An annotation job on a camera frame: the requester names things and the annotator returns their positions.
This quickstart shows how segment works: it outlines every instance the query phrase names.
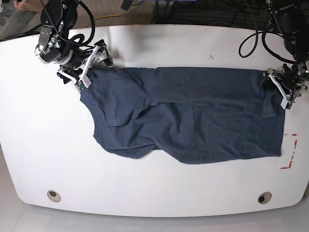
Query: circular hole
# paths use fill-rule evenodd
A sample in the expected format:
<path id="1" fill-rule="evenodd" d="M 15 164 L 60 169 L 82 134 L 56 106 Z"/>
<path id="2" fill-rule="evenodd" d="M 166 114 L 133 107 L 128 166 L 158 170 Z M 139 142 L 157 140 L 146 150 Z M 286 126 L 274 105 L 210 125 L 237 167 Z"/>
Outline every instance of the circular hole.
<path id="1" fill-rule="evenodd" d="M 259 197 L 259 203 L 263 203 L 264 200 L 265 200 L 265 197 Z"/>
<path id="2" fill-rule="evenodd" d="M 266 204 L 270 201 L 272 195 L 270 192 L 264 192 L 263 194 L 261 194 L 259 196 L 259 198 L 257 199 L 257 201 L 260 203 L 260 204 Z"/>
<path id="3" fill-rule="evenodd" d="M 52 197 L 55 197 L 55 196 L 56 196 L 56 193 L 53 192 L 53 191 L 50 191 L 49 194 L 52 195 Z"/>
<path id="4" fill-rule="evenodd" d="M 52 191 L 52 190 L 47 192 L 47 197 L 51 201 L 56 202 L 56 203 L 61 201 L 60 195 L 57 192 Z"/>

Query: folded shirt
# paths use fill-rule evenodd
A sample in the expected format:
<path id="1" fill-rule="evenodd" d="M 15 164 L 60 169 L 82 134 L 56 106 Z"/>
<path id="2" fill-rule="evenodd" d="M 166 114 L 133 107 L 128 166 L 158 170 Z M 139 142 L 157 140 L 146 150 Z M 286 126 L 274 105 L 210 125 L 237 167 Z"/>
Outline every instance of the folded shirt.
<path id="1" fill-rule="evenodd" d="M 188 164 L 281 155 L 282 96 L 262 71 L 94 66 L 81 101 L 108 152 L 162 149 Z"/>

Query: t-shirt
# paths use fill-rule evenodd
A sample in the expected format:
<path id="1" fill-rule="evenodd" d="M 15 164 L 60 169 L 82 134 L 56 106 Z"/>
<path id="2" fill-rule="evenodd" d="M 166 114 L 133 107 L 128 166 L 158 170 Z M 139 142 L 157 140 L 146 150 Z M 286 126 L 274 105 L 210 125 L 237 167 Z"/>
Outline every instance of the t-shirt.
<path id="1" fill-rule="evenodd" d="M 108 152 L 162 149 L 187 164 L 281 155 L 282 96 L 262 71 L 94 66 L 87 75 L 81 101 Z"/>

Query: white table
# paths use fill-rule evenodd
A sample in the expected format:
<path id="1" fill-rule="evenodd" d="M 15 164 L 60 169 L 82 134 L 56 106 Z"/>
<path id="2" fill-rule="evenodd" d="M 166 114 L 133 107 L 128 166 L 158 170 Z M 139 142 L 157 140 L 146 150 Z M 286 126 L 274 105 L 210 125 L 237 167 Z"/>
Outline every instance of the white table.
<path id="1" fill-rule="evenodd" d="M 89 29 L 72 31 L 71 35 Z M 282 63 L 262 43 L 242 59 L 238 46 L 252 31 L 205 26 L 97 28 L 118 67 L 190 66 L 266 70 Z M 309 94 L 286 114 L 281 157 L 187 165 L 163 151 L 142 159 L 105 152 L 92 137 L 94 122 L 58 65 L 34 56 L 38 36 L 0 43 L 0 142 L 19 198 L 28 204 L 69 211 L 136 216 L 194 217 L 236 214 L 298 203 L 309 180 Z M 267 44 L 291 58 L 283 41 Z M 252 48 L 253 41 L 243 53 Z M 295 139 L 298 140 L 294 150 Z M 291 157 L 294 159 L 288 167 Z M 47 192 L 61 196 L 52 202 Z M 267 204 L 257 199 L 271 192 Z"/>

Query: yellow cable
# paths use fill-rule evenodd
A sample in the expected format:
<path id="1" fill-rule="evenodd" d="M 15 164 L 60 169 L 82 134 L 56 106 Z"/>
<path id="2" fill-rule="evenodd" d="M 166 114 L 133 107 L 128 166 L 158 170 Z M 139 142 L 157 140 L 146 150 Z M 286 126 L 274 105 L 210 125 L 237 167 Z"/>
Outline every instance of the yellow cable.
<path id="1" fill-rule="evenodd" d="M 117 17 L 117 16 L 121 16 L 121 15 L 124 15 L 125 13 L 130 13 L 130 12 L 127 12 L 127 11 L 123 11 L 122 13 L 119 13 L 119 14 L 111 14 L 111 15 L 105 15 L 105 16 L 99 16 L 99 17 L 95 17 L 94 20 L 98 20 L 98 19 L 102 19 L 102 18 L 111 18 L 111 17 Z M 85 26 L 87 26 L 88 24 L 90 23 L 90 21 L 88 22 L 85 22 L 83 25 L 82 25 L 82 28 L 84 28 Z"/>

